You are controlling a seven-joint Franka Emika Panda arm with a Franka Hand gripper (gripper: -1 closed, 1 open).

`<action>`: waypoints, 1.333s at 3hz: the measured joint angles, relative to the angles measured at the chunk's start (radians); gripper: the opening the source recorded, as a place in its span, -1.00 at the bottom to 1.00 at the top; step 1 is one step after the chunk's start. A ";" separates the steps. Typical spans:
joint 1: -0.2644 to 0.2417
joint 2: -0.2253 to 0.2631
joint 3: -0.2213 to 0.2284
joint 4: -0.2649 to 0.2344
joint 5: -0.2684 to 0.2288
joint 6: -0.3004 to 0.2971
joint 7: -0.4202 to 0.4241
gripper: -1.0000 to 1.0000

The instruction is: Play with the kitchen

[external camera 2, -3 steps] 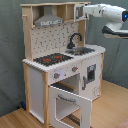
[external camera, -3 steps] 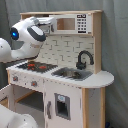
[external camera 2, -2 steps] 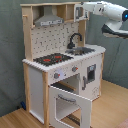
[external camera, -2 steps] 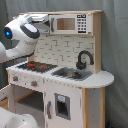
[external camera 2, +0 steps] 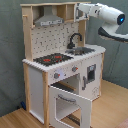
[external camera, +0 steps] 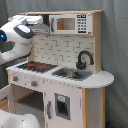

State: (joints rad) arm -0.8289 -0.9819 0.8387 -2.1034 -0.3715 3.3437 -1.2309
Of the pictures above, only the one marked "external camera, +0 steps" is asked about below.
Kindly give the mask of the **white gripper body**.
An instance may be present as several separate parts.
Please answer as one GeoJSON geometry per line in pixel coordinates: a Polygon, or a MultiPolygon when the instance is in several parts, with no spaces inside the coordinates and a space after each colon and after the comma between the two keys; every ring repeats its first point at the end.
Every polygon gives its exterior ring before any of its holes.
{"type": "Polygon", "coordinates": [[[27,22],[29,25],[38,25],[43,23],[43,17],[42,16],[28,16],[27,22]]]}

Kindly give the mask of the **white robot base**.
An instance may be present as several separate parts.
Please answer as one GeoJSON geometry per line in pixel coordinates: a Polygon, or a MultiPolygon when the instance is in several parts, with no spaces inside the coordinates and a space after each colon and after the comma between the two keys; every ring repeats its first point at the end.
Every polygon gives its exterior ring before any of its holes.
{"type": "Polygon", "coordinates": [[[0,128],[40,128],[32,114],[17,115],[0,109],[0,128]]]}

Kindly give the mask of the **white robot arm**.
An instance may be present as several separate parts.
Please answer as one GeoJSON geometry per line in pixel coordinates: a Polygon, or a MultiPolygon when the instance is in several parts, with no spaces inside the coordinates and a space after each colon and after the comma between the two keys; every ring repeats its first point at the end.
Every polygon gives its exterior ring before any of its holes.
{"type": "Polygon", "coordinates": [[[34,32],[29,25],[39,25],[42,22],[41,16],[15,15],[8,19],[8,22],[0,28],[0,40],[14,42],[15,45],[10,51],[0,52],[0,65],[31,53],[34,32]]]}

